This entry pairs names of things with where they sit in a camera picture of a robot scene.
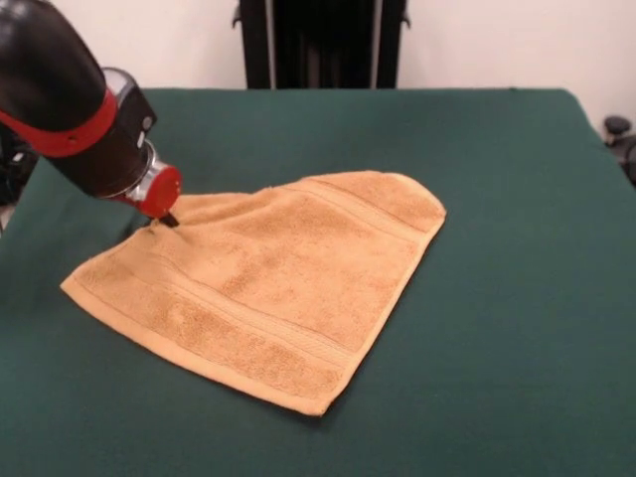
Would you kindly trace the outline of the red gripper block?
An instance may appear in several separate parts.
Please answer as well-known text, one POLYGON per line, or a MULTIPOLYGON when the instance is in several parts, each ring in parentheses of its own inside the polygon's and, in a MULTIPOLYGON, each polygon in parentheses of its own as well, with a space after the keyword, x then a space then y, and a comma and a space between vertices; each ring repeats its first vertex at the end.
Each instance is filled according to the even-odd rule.
POLYGON ((182 174, 176 167, 165 164, 142 168, 131 166, 126 170, 123 185, 125 189, 110 197, 110 201, 132 206, 147 217, 159 219, 166 227, 180 225, 170 213, 181 194, 182 174))

